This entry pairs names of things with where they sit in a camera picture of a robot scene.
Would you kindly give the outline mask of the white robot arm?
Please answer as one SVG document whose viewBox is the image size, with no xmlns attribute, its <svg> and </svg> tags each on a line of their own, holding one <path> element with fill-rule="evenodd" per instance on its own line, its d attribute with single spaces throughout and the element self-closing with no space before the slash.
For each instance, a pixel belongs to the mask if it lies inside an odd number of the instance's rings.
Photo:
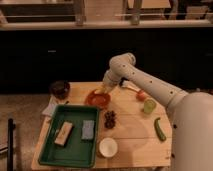
<svg viewBox="0 0 213 171">
<path fill-rule="evenodd" d="M 135 64 L 132 53 L 112 57 L 103 84 L 113 89 L 126 78 L 165 107 L 172 127 L 171 171 L 213 171 L 213 95 L 188 93 Z"/>
</svg>

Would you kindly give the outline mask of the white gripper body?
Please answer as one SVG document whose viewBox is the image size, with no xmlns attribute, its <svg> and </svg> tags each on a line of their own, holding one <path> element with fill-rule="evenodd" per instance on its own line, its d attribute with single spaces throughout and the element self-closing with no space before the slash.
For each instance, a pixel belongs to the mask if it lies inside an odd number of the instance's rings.
<svg viewBox="0 0 213 171">
<path fill-rule="evenodd" d="M 105 91 L 111 91 L 117 86 L 117 81 L 111 71 L 107 71 L 103 78 L 103 88 Z"/>
</svg>

